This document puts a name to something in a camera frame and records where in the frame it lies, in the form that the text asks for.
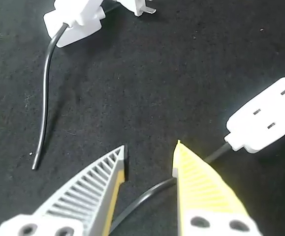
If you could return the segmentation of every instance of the black felt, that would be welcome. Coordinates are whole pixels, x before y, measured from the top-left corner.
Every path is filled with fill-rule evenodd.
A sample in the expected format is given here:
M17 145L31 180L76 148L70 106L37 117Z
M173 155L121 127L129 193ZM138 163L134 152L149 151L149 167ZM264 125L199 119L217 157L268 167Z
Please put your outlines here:
M285 76L285 1L155 0L122 7L90 38L56 49L44 159L31 170L41 114L43 14L52 0L0 0L0 223L31 214L79 170L121 144L129 182L115 215L171 176L177 139L201 156L223 144L227 119ZM264 235L285 235L285 138L258 154L229 152L215 169ZM177 234L176 190L114 235Z

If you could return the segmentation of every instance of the yellow cutter jaw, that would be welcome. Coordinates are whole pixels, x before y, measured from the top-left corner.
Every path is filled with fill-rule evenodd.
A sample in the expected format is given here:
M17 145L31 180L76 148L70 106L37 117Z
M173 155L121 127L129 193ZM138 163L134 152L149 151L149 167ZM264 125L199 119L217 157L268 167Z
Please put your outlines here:
M233 190L180 141L172 175L177 178L179 236L262 235Z

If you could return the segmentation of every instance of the power strip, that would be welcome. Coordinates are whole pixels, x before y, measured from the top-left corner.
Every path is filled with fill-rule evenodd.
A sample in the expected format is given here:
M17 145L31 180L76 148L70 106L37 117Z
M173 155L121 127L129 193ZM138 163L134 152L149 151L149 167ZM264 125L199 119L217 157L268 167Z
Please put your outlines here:
M256 153L285 135L285 77L254 97L226 124L234 151Z

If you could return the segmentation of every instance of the socket hole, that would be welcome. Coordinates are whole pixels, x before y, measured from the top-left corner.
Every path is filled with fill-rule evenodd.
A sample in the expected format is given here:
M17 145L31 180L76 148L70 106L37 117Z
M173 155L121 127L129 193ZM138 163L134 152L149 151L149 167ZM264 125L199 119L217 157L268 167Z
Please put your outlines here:
M269 125L267 128L270 129L272 126L274 126L276 123L272 123L271 125Z
M282 92L281 92L281 95L284 95L285 94L285 90L283 90Z
M193 217L190 220L190 224L192 226L196 226L196 227L199 227L199 228L208 228L208 227L210 227L209 221L206 220L205 218L202 218L202 217L199 217L199 216Z
M73 236L74 230L70 227L64 227L56 232L56 236Z
M261 109L258 109L257 111L254 112L254 115L256 115L257 113L259 113L261 111Z
M35 233L36 229L37 229L36 224L28 224L20 230L19 235L20 236L31 236Z
M230 222L230 228L233 230L241 231L241 232L250 231L249 227L246 224L244 224L242 221L239 221L239 220L232 220Z

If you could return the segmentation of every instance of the white plastic casing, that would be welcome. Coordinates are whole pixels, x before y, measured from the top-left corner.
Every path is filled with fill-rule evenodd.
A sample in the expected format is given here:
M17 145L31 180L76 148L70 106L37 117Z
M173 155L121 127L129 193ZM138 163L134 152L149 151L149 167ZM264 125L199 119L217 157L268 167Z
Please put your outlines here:
M63 23L69 28L65 30L57 47L61 48L85 37L102 28L101 19L105 13L100 6L103 0L56 0L56 10L44 15L44 22L51 38L55 36Z
M237 151L256 153L285 135L285 77L246 103L226 124L224 139Z

